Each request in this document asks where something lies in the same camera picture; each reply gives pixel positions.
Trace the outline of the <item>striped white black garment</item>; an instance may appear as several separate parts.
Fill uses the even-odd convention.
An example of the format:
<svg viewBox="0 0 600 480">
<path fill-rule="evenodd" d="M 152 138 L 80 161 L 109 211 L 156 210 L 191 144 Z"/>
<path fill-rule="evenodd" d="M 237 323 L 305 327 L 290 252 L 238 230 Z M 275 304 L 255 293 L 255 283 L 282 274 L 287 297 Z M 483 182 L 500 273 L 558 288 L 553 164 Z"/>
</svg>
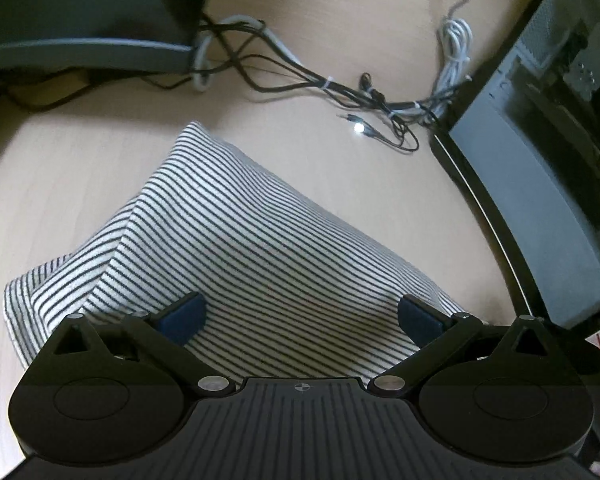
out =
<svg viewBox="0 0 600 480">
<path fill-rule="evenodd" d="M 208 302 L 186 349 L 221 374 L 370 380 L 411 356 L 398 304 L 460 306 L 426 274 L 193 122 L 166 160 L 70 255 L 7 284 L 30 365 L 68 315 L 119 322 L 190 292 Z"/>
</svg>

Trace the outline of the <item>black computer tower case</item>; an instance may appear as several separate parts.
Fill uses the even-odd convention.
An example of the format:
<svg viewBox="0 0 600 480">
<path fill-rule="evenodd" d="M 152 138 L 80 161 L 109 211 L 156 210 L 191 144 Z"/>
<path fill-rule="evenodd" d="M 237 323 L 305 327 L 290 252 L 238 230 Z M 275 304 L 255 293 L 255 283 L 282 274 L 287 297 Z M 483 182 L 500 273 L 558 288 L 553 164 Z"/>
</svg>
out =
<svg viewBox="0 0 600 480">
<path fill-rule="evenodd" d="M 432 147 L 483 216 L 514 306 L 600 331 L 600 0 L 531 0 Z"/>
</svg>

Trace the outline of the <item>black computer monitor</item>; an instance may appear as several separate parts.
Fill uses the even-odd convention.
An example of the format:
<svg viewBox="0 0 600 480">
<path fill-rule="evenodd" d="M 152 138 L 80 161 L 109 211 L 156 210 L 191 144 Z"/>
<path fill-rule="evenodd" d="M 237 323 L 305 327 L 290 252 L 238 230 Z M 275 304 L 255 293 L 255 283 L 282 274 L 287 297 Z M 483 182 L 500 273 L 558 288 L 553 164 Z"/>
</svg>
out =
<svg viewBox="0 0 600 480">
<path fill-rule="evenodd" d="M 206 0 L 0 0 L 0 70 L 183 73 Z"/>
</svg>

